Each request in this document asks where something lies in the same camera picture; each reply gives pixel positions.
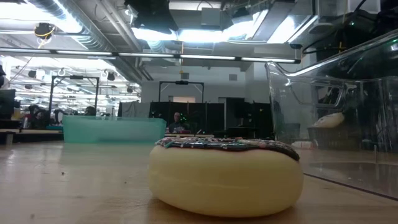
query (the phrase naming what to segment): ceiling duct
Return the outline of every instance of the ceiling duct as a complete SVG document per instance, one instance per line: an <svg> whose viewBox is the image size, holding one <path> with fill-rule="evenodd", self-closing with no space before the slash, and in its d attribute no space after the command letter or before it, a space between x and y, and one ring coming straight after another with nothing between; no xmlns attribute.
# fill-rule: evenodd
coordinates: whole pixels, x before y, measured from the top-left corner
<svg viewBox="0 0 398 224"><path fill-rule="evenodd" d="M50 13L57 19L67 20L72 16L74 20L82 26L81 34L89 34L84 37L73 37L88 50L114 52L116 48L109 42L103 33L94 25L93 21L70 0L29 0L35 7ZM114 65L118 72L127 80L141 82L142 76L137 68L130 66L126 59L116 58L116 60L106 60Z"/></svg>

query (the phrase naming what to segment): teal plastic bin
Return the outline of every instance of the teal plastic bin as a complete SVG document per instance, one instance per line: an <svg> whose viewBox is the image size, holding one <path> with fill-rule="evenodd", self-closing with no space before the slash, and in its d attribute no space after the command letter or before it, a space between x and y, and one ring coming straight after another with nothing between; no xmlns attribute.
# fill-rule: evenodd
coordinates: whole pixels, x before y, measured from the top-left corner
<svg viewBox="0 0 398 224"><path fill-rule="evenodd" d="M166 130L159 118L64 116L62 122L66 143L155 142Z"/></svg>

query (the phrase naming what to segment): transparent plastic container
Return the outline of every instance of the transparent plastic container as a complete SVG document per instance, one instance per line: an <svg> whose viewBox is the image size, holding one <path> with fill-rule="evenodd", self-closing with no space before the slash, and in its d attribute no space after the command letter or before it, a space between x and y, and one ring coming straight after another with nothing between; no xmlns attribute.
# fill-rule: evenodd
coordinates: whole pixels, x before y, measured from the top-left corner
<svg viewBox="0 0 398 224"><path fill-rule="evenodd" d="M165 129L166 122L159 118L63 117L66 143L156 142Z"/></svg>
<svg viewBox="0 0 398 224"><path fill-rule="evenodd" d="M398 31L294 73L266 70L275 138L311 145L296 148L306 174L398 198Z"/></svg>

